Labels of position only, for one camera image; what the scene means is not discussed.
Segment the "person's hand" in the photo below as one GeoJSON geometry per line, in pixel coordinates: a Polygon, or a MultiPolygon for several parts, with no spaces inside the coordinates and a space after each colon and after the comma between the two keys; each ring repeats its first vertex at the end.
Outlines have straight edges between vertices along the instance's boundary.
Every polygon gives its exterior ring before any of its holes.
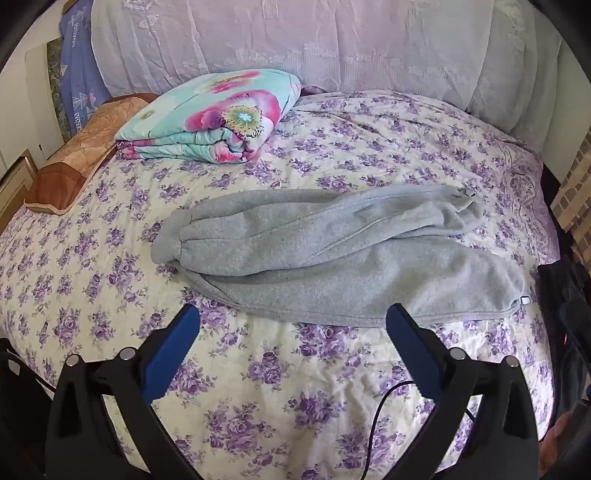
{"type": "Polygon", "coordinates": [[[540,476],[543,476],[557,461],[559,456],[558,442],[572,417],[572,411],[562,414],[556,423],[547,431],[544,439],[539,443],[540,476]]]}

